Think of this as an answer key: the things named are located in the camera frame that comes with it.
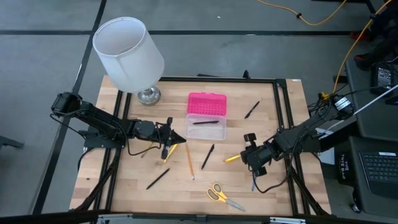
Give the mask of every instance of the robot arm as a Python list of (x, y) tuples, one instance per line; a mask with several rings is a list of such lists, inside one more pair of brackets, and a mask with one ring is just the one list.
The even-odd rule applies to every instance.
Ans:
[(165, 124), (154, 124), (152, 121), (140, 119), (119, 119), (83, 101), (79, 95), (69, 92), (58, 94), (51, 110), (55, 116), (77, 118), (95, 128), (97, 131), (94, 133), (79, 131), (80, 134), (86, 136), (86, 140), (95, 138), (105, 142), (105, 145), (110, 142), (117, 144), (120, 148), (129, 138), (161, 143), (164, 145), (162, 159), (167, 157), (167, 147), (186, 141), (171, 129), (173, 118), (167, 118)]
[(261, 146), (256, 146), (254, 133), (244, 135), (244, 140), (250, 142), (250, 146), (241, 152), (241, 158), (251, 167), (255, 176), (267, 174), (264, 164), (272, 159), (278, 161), (293, 153), (297, 145), (311, 135), (315, 128), (327, 121), (346, 119), (353, 114), (353, 105), (345, 97), (331, 95), (324, 103), (326, 106), (310, 119), (292, 129), (277, 130), (277, 133)]

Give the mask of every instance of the pink lid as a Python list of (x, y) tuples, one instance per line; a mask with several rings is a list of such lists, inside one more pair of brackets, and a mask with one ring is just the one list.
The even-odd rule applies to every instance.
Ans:
[(226, 115), (226, 95), (216, 93), (190, 93), (188, 114)]

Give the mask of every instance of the pencil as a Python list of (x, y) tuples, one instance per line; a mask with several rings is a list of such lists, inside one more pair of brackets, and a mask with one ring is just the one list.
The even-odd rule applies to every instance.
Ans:
[(170, 150), (170, 152), (167, 154), (166, 159), (163, 161), (164, 163), (167, 162), (167, 159), (168, 159), (168, 158), (170, 157), (170, 155), (174, 152), (174, 149), (175, 149), (176, 147), (177, 147), (177, 144), (174, 144), (172, 150)]
[(163, 172), (163, 174), (158, 176), (158, 178), (156, 178), (152, 183), (150, 183), (149, 186), (147, 187), (147, 190), (150, 189), (150, 187), (152, 187), (154, 184), (156, 184), (156, 182), (160, 180), (160, 178), (162, 178), (169, 170), (170, 168), (168, 168), (165, 172)]
[(188, 157), (189, 169), (191, 170), (191, 177), (192, 177), (192, 180), (195, 180), (195, 176), (193, 175), (193, 169), (192, 169), (191, 157), (189, 156), (189, 149), (188, 149), (188, 144), (187, 144), (187, 143), (185, 143), (185, 150), (187, 151), (187, 157)]

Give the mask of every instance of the yellow scissors handle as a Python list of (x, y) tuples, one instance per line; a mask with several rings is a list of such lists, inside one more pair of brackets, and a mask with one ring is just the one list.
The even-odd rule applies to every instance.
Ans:
[(224, 202), (225, 203), (225, 199), (223, 199), (222, 197), (220, 197), (219, 195), (217, 195), (213, 189), (208, 188), (206, 190), (207, 196), (209, 196), (210, 199), (212, 199), (215, 202)]
[(227, 199), (228, 197), (224, 194), (223, 189), (219, 183), (213, 184), (213, 190), (222, 198)]

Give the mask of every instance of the yellow pencil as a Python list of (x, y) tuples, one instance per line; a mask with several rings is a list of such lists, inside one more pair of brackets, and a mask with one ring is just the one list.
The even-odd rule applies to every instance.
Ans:
[(147, 152), (148, 152), (148, 151), (143, 152), (142, 155), (141, 155), (141, 158), (144, 158), (144, 156), (145, 156), (145, 154), (147, 154)]
[(232, 162), (232, 161), (234, 161), (235, 159), (240, 158), (240, 157), (241, 157), (241, 155), (239, 154), (239, 155), (233, 156), (233, 157), (231, 157), (231, 158), (228, 158), (228, 159), (226, 159), (226, 160), (224, 160), (224, 161), (225, 161), (225, 162)]
[(177, 147), (177, 144), (173, 145), (172, 150), (170, 150), (170, 152), (167, 154), (166, 159), (163, 162), (167, 162), (167, 159), (170, 157), (170, 155), (174, 152), (174, 149)]
[(195, 176), (193, 175), (193, 169), (192, 169), (191, 157), (189, 156), (189, 150), (188, 150), (188, 144), (187, 144), (187, 143), (185, 143), (185, 150), (187, 151), (188, 163), (189, 163), (189, 169), (191, 170), (191, 176), (192, 176), (192, 180), (195, 180)]

